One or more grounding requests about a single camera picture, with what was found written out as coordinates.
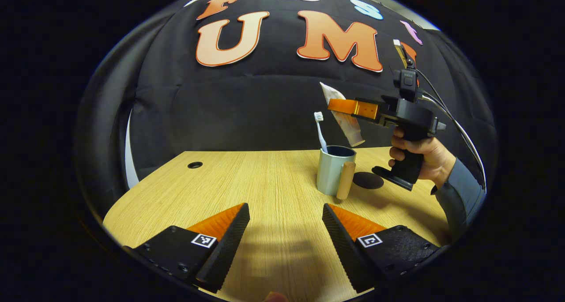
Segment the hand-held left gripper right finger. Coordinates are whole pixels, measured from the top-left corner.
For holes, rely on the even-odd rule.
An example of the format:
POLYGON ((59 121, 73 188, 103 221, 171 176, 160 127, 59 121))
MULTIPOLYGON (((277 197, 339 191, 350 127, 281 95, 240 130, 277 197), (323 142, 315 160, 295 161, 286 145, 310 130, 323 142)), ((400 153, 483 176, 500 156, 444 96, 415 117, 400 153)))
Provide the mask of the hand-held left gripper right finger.
POLYGON ((386 228, 333 204, 323 206, 322 220, 357 293, 401 283, 442 254, 406 226, 386 228))

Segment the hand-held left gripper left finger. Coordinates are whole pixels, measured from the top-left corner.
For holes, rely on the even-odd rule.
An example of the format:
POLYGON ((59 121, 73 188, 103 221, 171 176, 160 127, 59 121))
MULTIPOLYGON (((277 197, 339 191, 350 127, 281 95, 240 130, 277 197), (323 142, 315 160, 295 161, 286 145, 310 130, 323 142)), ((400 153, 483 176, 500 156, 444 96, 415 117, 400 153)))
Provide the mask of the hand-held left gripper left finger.
POLYGON ((250 221, 241 203, 188 228, 171 225, 138 246, 123 246, 155 271, 216 293, 224 284, 250 221))

